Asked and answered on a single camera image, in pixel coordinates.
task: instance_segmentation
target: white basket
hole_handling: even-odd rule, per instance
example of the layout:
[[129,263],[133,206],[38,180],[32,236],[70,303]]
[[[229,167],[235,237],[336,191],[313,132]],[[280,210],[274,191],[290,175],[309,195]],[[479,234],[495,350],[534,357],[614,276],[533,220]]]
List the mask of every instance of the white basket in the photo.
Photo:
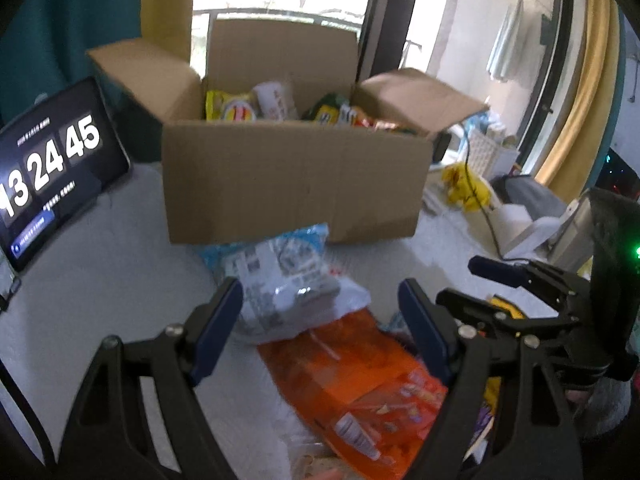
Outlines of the white basket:
[[469,132],[469,142],[460,160],[466,160],[469,147],[469,169],[487,181],[509,174],[520,154],[516,148],[504,148],[475,128]]

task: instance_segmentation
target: balcony railing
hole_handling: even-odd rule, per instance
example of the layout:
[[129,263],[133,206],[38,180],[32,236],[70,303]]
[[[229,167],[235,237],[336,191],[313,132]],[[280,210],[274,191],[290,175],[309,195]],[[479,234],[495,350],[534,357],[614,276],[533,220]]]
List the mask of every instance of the balcony railing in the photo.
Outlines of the balcony railing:
[[[194,10],[193,17],[193,27],[191,30],[191,65],[200,75],[204,75],[205,72],[209,34],[213,30],[216,20],[261,18],[266,20],[290,20],[303,23],[315,23],[326,27],[352,30],[358,38],[360,38],[362,21],[364,20],[363,15],[353,14],[340,9],[328,9],[318,14],[310,14],[298,10],[267,9],[262,7]],[[411,49],[412,46],[422,51],[420,44],[413,41],[405,41],[400,62],[401,68],[406,66],[409,49]]]

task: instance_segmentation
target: gray cloth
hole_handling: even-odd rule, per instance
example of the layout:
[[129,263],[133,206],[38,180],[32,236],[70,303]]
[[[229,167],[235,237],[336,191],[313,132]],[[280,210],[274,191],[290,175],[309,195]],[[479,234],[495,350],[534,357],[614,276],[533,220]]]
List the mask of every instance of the gray cloth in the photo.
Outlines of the gray cloth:
[[561,217],[566,210],[562,200],[530,175],[496,178],[491,185],[505,204],[526,207],[533,221],[543,216]]
[[631,383],[603,378],[583,409],[576,413],[574,424],[581,440],[591,440],[614,430],[631,407]]

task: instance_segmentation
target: snack package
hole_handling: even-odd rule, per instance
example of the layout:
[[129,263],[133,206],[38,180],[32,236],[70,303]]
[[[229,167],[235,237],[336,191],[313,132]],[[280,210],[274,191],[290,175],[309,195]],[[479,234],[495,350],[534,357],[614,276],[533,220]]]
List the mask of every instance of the snack package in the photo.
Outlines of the snack package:
[[220,90],[207,91],[205,113],[207,121],[255,121],[257,114],[253,96],[233,95]]
[[[511,303],[500,296],[493,296],[490,298],[490,303],[501,308],[512,319],[525,319],[527,316],[521,311],[515,304]],[[402,316],[402,313],[396,312],[391,317],[391,320],[387,324],[378,324],[378,328],[382,332],[389,334],[396,341],[398,341],[402,347],[407,350],[411,355],[418,356],[418,348],[415,345],[414,338],[409,330],[409,327]],[[500,395],[500,378],[492,377],[486,382],[486,388],[484,389],[484,407],[489,409],[489,415],[495,415],[498,406],[498,397]],[[488,429],[493,425],[493,420],[489,420],[488,417],[483,416],[481,413],[478,418],[478,424],[476,425],[476,433],[482,436],[483,433],[488,432]]]
[[350,124],[351,126],[373,126],[373,120],[357,106],[351,107],[349,100],[340,94],[325,95],[304,116],[304,120],[325,124]]
[[404,477],[447,393],[366,309],[258,351],[302,420],[370,480]]
[[292,480],[314,478],[316,475],[328,474],[330,471],[339,471],[342,475],[342,480],[364,480],[341,458],[311,455],[306,455],[302,458],[296,470],[297,475],[292,476]]
[[385,121],[383,119],[376,119],[373,123],[374,130],[385,130],[394,134],[408,134],[415,135],[415,130],[402,126],[402,124],[393,123],[391,121]]
[[[404,317],[401,312],[396,312],[389,321],[388,324],[378,324],[378,328],[382,332],[389,334],[393,337],[409,354],[423,363],[423,360],[418,355],[418,348],[415,345],[414,338],[411,335],[411,331],[407,326]],[[500,391],[500,379],[489,378],[486,382],[486,388],[484,390],[484,401],[480,408],[478,420],[476,420],[476,426],[474,428],[474,435],[471,439],[469,449],[465,454],[465,460],[481,445],[481,441],[487,437],[489,431],[494,426],[494,415],[497,407],[497,396]]]
[[272,121],[296,121],[300,118],[293,102],[291,84],[282,81],[267,81],[253,89],[260,106],[260,116]]
[[291,339],[369,305],[369,291],[324,262],[326,224],[257,244],[199,250],[220,284],[238,278],[244,305],[233,335],[249,344]]

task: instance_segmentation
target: tablet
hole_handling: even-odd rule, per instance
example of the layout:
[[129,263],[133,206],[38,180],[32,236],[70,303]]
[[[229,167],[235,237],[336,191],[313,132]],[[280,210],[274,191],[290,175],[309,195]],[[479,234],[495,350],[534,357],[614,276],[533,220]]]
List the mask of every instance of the tablet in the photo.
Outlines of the tablet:
[[129,171],[94,78],[0,130],[0,246],[23,270],[83,207]]

